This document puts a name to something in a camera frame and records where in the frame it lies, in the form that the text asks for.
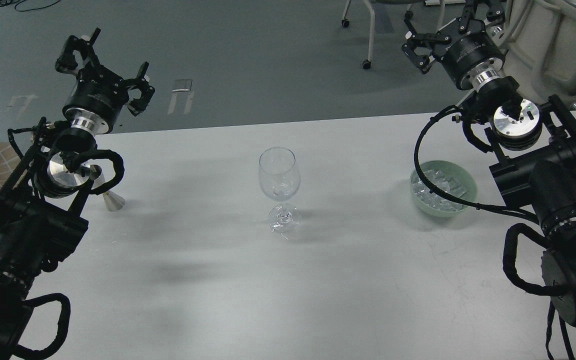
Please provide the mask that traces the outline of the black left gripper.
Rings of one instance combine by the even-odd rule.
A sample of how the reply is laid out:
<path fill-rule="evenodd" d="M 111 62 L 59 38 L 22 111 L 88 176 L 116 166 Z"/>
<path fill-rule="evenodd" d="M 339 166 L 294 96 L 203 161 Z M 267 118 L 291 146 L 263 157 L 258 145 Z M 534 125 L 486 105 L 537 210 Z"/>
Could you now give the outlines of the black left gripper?
<path fill-rule="evenodd" d="M 89 39 L 69 36 L 55 61 L 55 70 L 77 79 L 62 107 L 64 117 L 73 121 L 76 112 L 92 113 L 100 124 L 98 133 L 105 134 L 114 130 L 124 105 L 134 117 L 139 116 L 150 104 L 156 90 L 147 79 L 148 61 L 130 79 L 123 79 L 101 66 L 94 50 L 100 33 L 101 29 L 97 27 Z M 130 98 L 131 91 L 138 91 L 140 96 Z"/>

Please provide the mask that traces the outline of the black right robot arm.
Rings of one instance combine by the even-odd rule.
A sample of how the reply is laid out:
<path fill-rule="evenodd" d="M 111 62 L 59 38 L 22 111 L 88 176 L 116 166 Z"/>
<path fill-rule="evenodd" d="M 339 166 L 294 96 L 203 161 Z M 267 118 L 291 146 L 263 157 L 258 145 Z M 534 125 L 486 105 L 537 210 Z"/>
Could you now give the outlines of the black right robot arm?
<path fill-rule="evenodd" d="M 427 73 L 443 66 L 455 86 L 470 93 L 433 116 L 419 134 L 414 170 L 441 198 L 537 224 L 511 226 L 503 244 L 508 280 L 528 294 L 550 298 L 546 340 L 558 318 L 567 357 L 574 358 L 567 326 L 576 327 L 576 6 L 566 0 L 467 0 L 460 16 L 434 32 L 418 32 L 407 10 L 402 51 Z M 446 116 L 462 124 L 467 141 L 494 153 L 489 170 L 504 205 L 475 203 L 439 189 L 423 173 L 419 148 Z"/>

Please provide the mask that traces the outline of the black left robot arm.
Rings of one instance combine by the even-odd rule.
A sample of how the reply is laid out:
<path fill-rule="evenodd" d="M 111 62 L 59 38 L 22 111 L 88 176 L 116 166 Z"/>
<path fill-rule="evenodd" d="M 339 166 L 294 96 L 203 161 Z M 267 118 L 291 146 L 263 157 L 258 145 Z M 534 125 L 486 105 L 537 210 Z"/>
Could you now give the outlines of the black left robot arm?
<path fill-rule="evenodd" d="M 103 66 L 94 50 L 100 33 L 69 36 L 55 61 L 58 73 L 77 81 L 63 119 L 42 117 L 35 126 L 7 130 L 20 161 L 0 188 L 0 360 L 46 360 L 66 342 L 70 299 L 60 292 L 30 299 L 29 291 L 82 241 L 89 196 L 111 193 L 125 175 L 121 155 L 100 149 L 96 136 L 112 132 L 123 108 L 141 114 L 155 94 L 148 62 L 130 79 Z M 52 302 L 61 306 L 55 338 L 41 350 L 21 345 L 34 310 Z"/>

